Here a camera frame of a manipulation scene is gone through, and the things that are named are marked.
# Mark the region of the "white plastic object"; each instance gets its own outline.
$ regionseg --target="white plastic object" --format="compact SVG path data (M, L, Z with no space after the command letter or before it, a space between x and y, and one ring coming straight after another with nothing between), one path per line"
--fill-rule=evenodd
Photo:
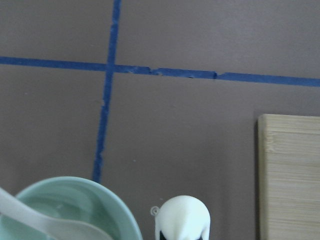
M150 212L155 217L155 240L209 240L209 211L193 196L173 197Z
M55 240L113 240L87 222L54 218L25 205L0 187L0 213Z

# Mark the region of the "white spoon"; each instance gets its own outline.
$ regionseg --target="white spoon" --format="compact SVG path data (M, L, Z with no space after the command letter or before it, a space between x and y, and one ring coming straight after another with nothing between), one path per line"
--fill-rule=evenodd
M109 234L89 223L44 215L25 205L1 187L0 213L55 240L113 240Z

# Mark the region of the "wooden cutting board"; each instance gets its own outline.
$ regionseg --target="wooden cutting board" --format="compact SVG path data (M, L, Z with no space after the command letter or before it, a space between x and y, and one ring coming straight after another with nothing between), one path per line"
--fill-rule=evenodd
M320 240L320 117L264 114L258 132L261 240Z

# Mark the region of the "wood grain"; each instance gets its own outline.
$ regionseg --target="wood grain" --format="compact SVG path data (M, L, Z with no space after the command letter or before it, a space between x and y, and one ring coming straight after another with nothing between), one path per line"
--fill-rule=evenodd
M261 240L320 239L320 117L258 120Z

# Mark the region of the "bowl rim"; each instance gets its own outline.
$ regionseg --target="bowl rim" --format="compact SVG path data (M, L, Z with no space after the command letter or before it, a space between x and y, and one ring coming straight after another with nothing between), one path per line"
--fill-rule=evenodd
M43 186L49 183L54 183L54 182L62 182L62 181L74 181L78 183L80 182L80 183L88 184L106 193L112 200L114 200L117 204L119 204L119 207L125 212L125 215L129 220L129 223L133 226L136 236L138 237L139 240L143 240L139 225L134 215L132 214L128 206L124 203L124 201L119 196L117 196L114 192L112 192L110 189L106 188L100 183L97 183L87 178L82 178L77 176L56 176L56 177L46 178L27 186L16 195L16 198L17 199L23 198L24 196L26 196L27 194L29 194L30 192L32 192L33 190L35 190L40 186Z

